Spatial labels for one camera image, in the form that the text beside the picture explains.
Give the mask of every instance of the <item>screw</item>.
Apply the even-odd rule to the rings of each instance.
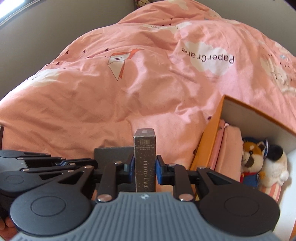
[[[97,197],[99,202],[109,202],[112,200],[112,196],[109,194],[101,194]]]
[[[189,193],[184,193],[179,196],[180,201],[189,202],[194,199],[194,197]]]

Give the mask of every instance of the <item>wall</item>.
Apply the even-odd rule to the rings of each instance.
[[[36,0],[0,23],[0,99],[76,38],[133,10],[132,0]]]

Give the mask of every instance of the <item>orange box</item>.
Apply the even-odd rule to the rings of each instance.
[[[281,215],[274,233],[282,241],[288,241],[296,235],[296,133],[261,111],[232,97],[223,96],[203,132],[190,170],[208,166],[220,119],[239,127],[243,137],[267,137],[269,144],[280,145],[286,152],[290,177],[281,188],[278,201]]]

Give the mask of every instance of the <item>tag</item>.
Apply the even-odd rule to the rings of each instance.
[[[265,145],[264,158],[266,158],[267,153],[268,153],[268,140],[267,140],[267,138],[265,138],[265,140],[263,142],[264,142],[264,145]]]

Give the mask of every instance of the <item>stuffed toy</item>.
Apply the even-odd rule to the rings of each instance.
[[[287,155],[278,145],[270,145],[261,171],[265,173],[259,184],[267,188],[278,183],[280,186],[289,178]]]
[[[263,166],[265,145],[254,138],[244,138],[244,152],[241,165],[240,182],[257,188],[259,179],[264,177],[260,172]]]
[[[139,7],[143,7],[145,6],[146,4],[150,3],[149,0],[136,0],[136,5],[137,5],[137,8]]]

